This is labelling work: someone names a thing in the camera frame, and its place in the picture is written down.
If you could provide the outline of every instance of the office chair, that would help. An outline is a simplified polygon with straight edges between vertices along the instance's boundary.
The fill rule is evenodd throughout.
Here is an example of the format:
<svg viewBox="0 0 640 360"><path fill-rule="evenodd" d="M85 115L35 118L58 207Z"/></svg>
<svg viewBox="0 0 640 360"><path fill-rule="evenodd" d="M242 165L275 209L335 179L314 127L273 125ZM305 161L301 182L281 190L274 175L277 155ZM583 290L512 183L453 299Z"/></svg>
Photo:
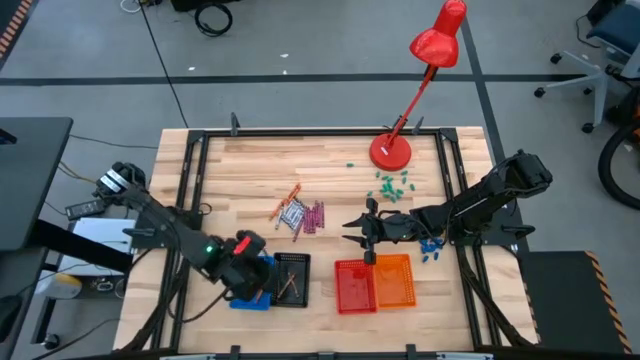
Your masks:
<svg viewBox="0 0 640 360"><path fill-rule="evenodd" d="M546 89L585 86L583 91L585 95L595 90L593 122L582 126L582 131L587 134L602 122L609 76L627 79L640 77L640 7L627 3L613 9L587 34L587 39L591 38L601 41L606 46L607 58L612 64L607 65L603 70L600 66L568 51L556 53L550 59L552 63L557 64L561 59L567 58L586 76L545 85L534 92L536 97L541 98L546 93Z"/></svg>

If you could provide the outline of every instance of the red desk lamp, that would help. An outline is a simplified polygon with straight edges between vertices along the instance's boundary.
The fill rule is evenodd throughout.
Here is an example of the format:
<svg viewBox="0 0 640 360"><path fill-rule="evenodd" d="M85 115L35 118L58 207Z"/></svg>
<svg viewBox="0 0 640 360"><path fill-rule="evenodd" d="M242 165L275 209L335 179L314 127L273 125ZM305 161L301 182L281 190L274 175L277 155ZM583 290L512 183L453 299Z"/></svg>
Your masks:
<svg viewBox="0 0 640 360"><path fill-rule="evenodd" d="M373 139L369 148L371 161L380 169L397 171L404 168L411 160L411 146L405 138L399 136L406 125L407 118L418 103L427 84L433 79L438 68L452 67L458 62L458 41L456 32L467 13L467 5L462 0L447 0L436 19L433 28L418 35L409 50L418 59L427 63L424 80L418 93L409 104L391 134L382 134Z"/></svg>

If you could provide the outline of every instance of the gray concrete floor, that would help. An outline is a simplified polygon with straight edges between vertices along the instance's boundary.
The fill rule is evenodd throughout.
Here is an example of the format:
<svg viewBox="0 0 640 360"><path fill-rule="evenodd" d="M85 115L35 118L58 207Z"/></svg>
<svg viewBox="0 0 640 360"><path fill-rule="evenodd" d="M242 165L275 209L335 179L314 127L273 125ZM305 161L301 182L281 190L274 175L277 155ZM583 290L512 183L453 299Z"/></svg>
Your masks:
<svg viewBox="0 0 640 360"><path fill-rule="evenodd" d="M127 14L119 1L41 1L0 78L108 78L164 76L142 14ZM408 51L413 36L432 24L441 0L242 0L231 3L228 35L202 36L189 15L169 1L148 10L149 21L171 76L421 73ZM593 0L468 1L468 20L485 74L574 73L548 58L569 49L599 58L575 39L574 20ZM447 74L471 74L464 39L459 64ZM305 82L181 84L177 94L194 127L227 126L234 111L243 126L353 126L392 122L404 110L416 82ZM488 83L498 130L507 154L537 153L554 175L547 193L521 201L526 223L537 227L533 250L593 250L600 259L632 344L640 342L640 275L634 271L637 212L611 200L596 172L597 156L613 132L605 125L580 132L591 119L592 99L562 90L533 97L537 83ZM162 128L182 127L168 85L4 86L1 116L69 116L72 133L127 144L156 145ZM473 82L432 84L415 110L425 125L485 126ZM71 139L65 162L87 177L99 177L126 160L151 174L152 150L122 149ZM48 201L58 208L88 200L91 186L62 174ZM55 224L66 220L48 208ZM114 301L68 301L51 330L69 340L103 319L117 317ZM26 324L34 321L34 315ZM104 353L115 325L103 327L55 358ZM14 359L43 349L20 339Z"/></svg>

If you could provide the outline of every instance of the red plastic basket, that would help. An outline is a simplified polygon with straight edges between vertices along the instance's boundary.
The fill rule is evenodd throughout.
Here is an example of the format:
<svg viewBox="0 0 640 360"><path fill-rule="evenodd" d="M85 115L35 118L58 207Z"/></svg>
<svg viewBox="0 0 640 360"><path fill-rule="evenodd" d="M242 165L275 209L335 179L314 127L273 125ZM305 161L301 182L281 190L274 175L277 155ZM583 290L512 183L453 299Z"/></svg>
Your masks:
<svg viewBox="0 0 640 360"><path fill-rule="evenodd" d="M376 280L378 308L388 310L416 306L416 293L409 255L378 255L373 272Z"/></svg>
<svg viewBox="0 0 640 360"><path fill-rule="evenodd" d="M363 260L336 261L336 305L338 313L371 314L376 306L373 266Z"/></svg>

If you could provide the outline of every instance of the bicycle wheel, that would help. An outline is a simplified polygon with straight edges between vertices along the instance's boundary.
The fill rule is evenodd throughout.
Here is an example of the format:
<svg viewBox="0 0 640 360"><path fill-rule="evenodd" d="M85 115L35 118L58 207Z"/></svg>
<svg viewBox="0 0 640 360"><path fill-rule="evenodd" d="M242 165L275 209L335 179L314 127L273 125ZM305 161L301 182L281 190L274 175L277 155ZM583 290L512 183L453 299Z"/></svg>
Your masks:
<svg viewBox="0 0 640 360"><path fill-rule="evenodd" d="M640 147L636 131L640 119L621 127L607 141L598 160L598 176L605 190L619 202L640 210Z"/></svg>

